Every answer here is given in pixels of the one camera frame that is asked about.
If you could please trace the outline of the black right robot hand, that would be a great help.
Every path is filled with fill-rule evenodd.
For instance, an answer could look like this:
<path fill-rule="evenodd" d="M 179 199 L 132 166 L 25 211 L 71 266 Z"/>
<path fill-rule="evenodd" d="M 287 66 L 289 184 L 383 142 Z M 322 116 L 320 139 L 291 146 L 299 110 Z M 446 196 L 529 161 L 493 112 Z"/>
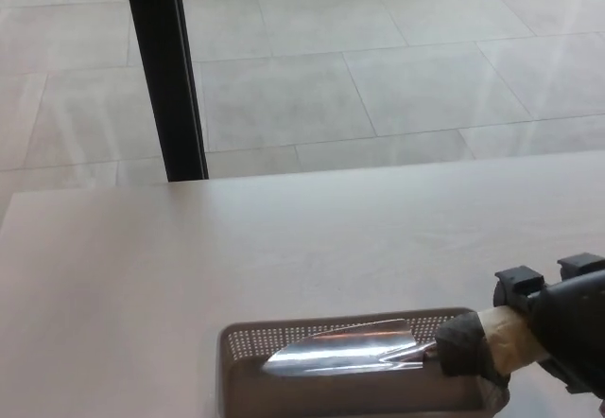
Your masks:
<path fill-rule="evenodd" d="M 538 363 L 568 392 L 604 398 L 604 258 L 580 253 L 558 261 L 549 285 L 527 266 L 501 270 L 493 308 L 480 321 L 496 371 Z"/>

